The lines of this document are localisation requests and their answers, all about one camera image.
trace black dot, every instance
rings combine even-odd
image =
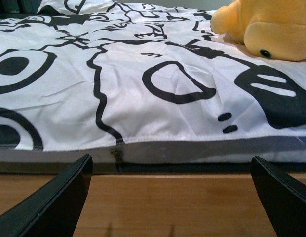
[[[14,76],[24,70],[29,64],[29,59],[24,57],[6,58],[0,62],[0,74]]]
[[[14,128],[0,125],[0,145],[9,145],[15,148],[19,143],[20,135]]]
[[[272,56],[270,52],[268,52],[267,50],[264,50],[264,49],[260,50],[260,54],[262,56],[264,56],[265,58],[271,58],[271,56]]]
[[[224,134],[227,134],[227,133],[235,132],[237,130],[238,130],[238,127],[236,125],[232,125],[232,126],[229,126],[229,127],[225,128],[225,129],[223,129],[222,132]]]
[[[232,117],[232,114],[231,113],[225,113],[225,114],[222,114],[218,117],[218,121],[219,122],[223,122],[223,121],[227,121],[228,119],[230,119]]]

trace stuffed toy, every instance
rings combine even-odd
[[[211,29],[255,56],[306,59],[306,0],[233,0],[215,12]]]

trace black and white patterned bedding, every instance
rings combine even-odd
[[[210,19],[44,0],[37,16],[2,20],[0,151],[119,147],[145,163],[177,162],[167,149],[190,147],[189,162],[238,162],[259,147],[272,161],[306,162],[306,60],[251,56]]]

